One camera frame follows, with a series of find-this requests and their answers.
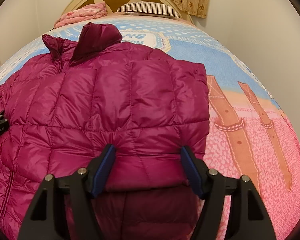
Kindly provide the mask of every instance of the printed bedspread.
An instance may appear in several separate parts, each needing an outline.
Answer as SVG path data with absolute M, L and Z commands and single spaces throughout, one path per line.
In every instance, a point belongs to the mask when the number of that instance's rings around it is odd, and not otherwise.
M 158 48 L 176 59 L 204 63 L 208 74 L 210 134 L 204 161 L 223 175 L 252 178 L 270 214 L 278 240 L 300 219 L 300 145 L 289 119 L 249 68 L 214 38 L 183 22 L 156 17 L 91 20 L 115 25 L 123 41 Z M 49 32 L 78 41 L 87 23 Z M 0 68 L 0 84 L 31 57 L 48 53 L 41 37 Z M 230 198 L 226 197 L 218 240 L 224 239 Z

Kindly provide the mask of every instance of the jacket zipper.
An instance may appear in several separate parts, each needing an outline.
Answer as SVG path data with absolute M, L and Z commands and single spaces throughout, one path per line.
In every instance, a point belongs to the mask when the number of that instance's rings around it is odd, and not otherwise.
M 6 192 L 6 195 L 4 197 L 4 201 L 3 201 L 3 205 L 2 205 L 2 209 L 1 209 L 1 213 L 0 213 L 0 228 L 3 231 L 4 231 L 4 229 L 3 229 L 3 220 L 4 220 L 4 217 L 5 217 L 6 210 L 7 210 L 7 203 L 8 203 L 8 199 L 9 199 L 9 195 L 10 195 L 10 191 L 11 191 L 13 177 L 14 177 L 14 171 L 11 171 L 10 176 L 9 176 L 9 184 L 8 184 L 7 192 Z

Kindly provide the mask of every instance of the jacket collar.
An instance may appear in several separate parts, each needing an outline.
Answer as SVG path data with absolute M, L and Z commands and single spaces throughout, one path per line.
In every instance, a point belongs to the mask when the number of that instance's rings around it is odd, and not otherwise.
M 53 59 L 60 58 L 64 51 L 65 39 L 48 34 L 42 36 L 44 44 L 49 49 Z M 95 53 L 120 43 L 122 36 L 112 24 L 87 23 L 81 31 L 79 41 L 70 59 L 70 65 L 77 65 L 95 56 Z

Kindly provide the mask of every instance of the magenta puffer jacket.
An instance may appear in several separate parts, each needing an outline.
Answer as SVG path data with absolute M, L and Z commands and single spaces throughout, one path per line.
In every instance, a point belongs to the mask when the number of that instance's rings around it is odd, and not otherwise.
M 42 39 L 50 53 L 31 58 L 0 86 L 0 111 L 10 124 L 0 136 L 0 229 L 16 239 L 45 175 L 70 175 L 111 143 L 116 160 L 93 201 L 105 238 L 186 239 L 198 201 L 179 151 L 189 145 L 197 158 L 204 155 L 204 65 L 121 43 L 107 24 L 88 23 L 79 42 Z

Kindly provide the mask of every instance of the blue gripper pad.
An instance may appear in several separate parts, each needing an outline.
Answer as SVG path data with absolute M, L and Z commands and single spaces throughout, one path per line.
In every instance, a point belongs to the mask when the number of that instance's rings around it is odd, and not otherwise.
M 184 146 L 181 148 L 180 154 L 181 154 L 181 164 L 189 180 L 192 191 L 196 195 L 198 195 L 200 199 L 203 199 L 204 193 L 201 188 L 202 185 L 201 175 L 199 174 L 193 160 L 191 159 L 189 152 Z
M 94 168 L 97 168 L 97 170 L 93 168 L 90 170 L 90 164 L 88 166 L 89 172 L 93 172 L 92 187 L 90 193 L 94 198 L 103 191 L 103 188 L 106 185 L 108 176 L 115 160 L 115 147 L 112 144 L 108 144 L 100 154 L 100 156 L 96 159 L 97 165 L 95 165 Z

